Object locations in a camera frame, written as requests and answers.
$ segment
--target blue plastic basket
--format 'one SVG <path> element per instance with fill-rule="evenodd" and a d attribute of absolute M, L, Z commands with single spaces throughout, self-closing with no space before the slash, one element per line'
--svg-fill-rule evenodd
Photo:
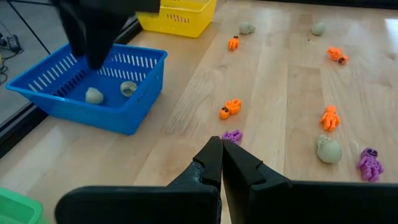
<path fill-rule="evenodd" d="M 94 71 L 66 45 L 9 82 L 7 89 L 51 116 L 134 134 L 162 90 L 166 56 L 163 50 L 115 44 L 103 67 Z M 128 80 L 138 85 L 130 98 L 120 92 L 120 84 Z M 89 87 L 102 92 L 101 105 L 85 102 Z"/>

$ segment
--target wooden table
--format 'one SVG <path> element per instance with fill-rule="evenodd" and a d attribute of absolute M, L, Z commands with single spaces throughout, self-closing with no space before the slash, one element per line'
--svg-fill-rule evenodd
<path fill-rule="evenodd" d="M 398 182 L 398 14 L 348 7 L 228 1 L 198 39 L 141 32 L 132 45 L 163 49 L 164 89 L 137 133 L 123 136 L 47 118 L 0 162 L 0 185 L 43 202 L 53 221 L 57 200 L 83 185 L 167 185 L 210 136 L 244 133 L 242 147 L 298 180 L 361 181 L 356 163 L 375 147 L 381 182 Z M 242 21 L 235 52 L 227 41 Z M 314 22 L 326 32 L 310 33 Z M 327 59 L 329 46 L 350 60 Z M 218 110 L 239 98 L 226 121 Z M 329 136 L 344 148 L 336 165 L 319 161 L 319 119 L 336 105 L 342 124 Z M 223 194 L 223 223 L 230 223 Z"/>

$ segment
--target yellow basket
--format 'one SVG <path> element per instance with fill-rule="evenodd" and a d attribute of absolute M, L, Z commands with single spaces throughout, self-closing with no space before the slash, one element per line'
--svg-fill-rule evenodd
<path fill-rule="evenodd" d="M 162 0 L 159 15 L 137 12 L 144 30 L 199 37 L 213 20 L 217 0 Z"/>

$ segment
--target purple toy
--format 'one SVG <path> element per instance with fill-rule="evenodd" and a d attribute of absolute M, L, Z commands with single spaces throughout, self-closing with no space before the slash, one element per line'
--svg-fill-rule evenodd
<path fill-rule="evenodd" d="M 358 168 L 362 171 L 363 180 L 376 182 L 379 180 L 379 175 L 384 172 L 383 166 L 376 158 L 377 151 L 373 148 L 367 147 L 361 153 L 361 160 L 358 163 Z"/>
<path fill-rule="evenodd" d="M 239 144 L 240 141 L 242 140 L 242 137 L 243 137 L 243 133 L 240 130 L 237 129 L 237 130 L 232 131 L 232 132 L 226 131 L 223 134 L 222 139 L 229 139 L 232 142 L 234 142 L 235 144 Z"/>

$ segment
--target orange toy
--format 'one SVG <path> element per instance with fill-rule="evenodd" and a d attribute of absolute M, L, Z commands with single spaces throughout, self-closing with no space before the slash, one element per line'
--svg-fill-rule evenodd
<path fill-rule="evenodd" d="M 338 61 L 340 64 L 346 64 L 348 61 L 348 56 L 343 55 L 343 51 L 341 48 L 337 48 L 334 46 L 329 47 L 328 49 L 328 55 L 330 60 Z"/>
<path fill-rule="evenodd" d="M 323 124 L 323 130 L 333 131 L 341 123 L 340 118 L 337 115 L 337 109 L 335 106 L 326 107 L 325 114 L 321 121 Z"/>
<path fill-rule="evenodd" d="M 231 38 L 228 41 L 228 50 L 234 51 L 235 49 L 237 49 L 239 46 L 239 37 L 238 36 L 234 36 L 234 38 Z"/>
<path fill-rule="evenodd" d="M 242 101 L 234 99 L 227 101 L 224 107 L 220 110 L 220 118 L 228 119 L 230 115 L 237 114 L 241 111 Z"/>

